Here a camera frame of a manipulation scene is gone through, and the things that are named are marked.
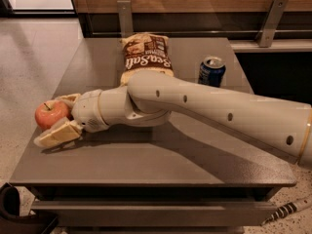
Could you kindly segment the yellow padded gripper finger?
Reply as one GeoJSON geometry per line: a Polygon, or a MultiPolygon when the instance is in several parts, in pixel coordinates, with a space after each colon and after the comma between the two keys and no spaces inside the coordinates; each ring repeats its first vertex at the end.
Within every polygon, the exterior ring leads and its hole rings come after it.
{"type": "Polygon", "coordinates": [[[58,146],[79,138],[83,128],[75,121],[66,117],[61,118],[53,126],[39,135],[33,142],[43,148],[58,146]]]}
{"type": "Polygon", "coordinates": [[[72,109],[80,96],[81,96],[80,94],[63,95],[56,97],[55,101],[60,102],[66,108],[72,109]]]}

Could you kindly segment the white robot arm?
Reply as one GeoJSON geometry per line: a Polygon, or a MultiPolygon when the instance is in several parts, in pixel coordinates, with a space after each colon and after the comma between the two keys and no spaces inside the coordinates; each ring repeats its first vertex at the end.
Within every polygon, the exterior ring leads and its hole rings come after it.
{"type": "Polygon", "coordinates": [[[71,116],[58,119],[34,139],[43,148],[72,141],[118,124],[159,126],[178,112],[257,146],[301,168],[312,168],[312,107],[186,82],[143,70],[125,86],[56,98],[71,116]]]}

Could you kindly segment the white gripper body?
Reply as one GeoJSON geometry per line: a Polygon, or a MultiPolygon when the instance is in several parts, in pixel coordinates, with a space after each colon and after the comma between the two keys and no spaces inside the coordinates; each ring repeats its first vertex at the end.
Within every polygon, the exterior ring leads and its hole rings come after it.
{"type": "Polygon", "coordinates": [[[99,111],[98,100],[101,93],[102,90],[84,93],[79,96],[71,110],[74,120],[88,133],[105,131],[109,128],[99,111]]]}

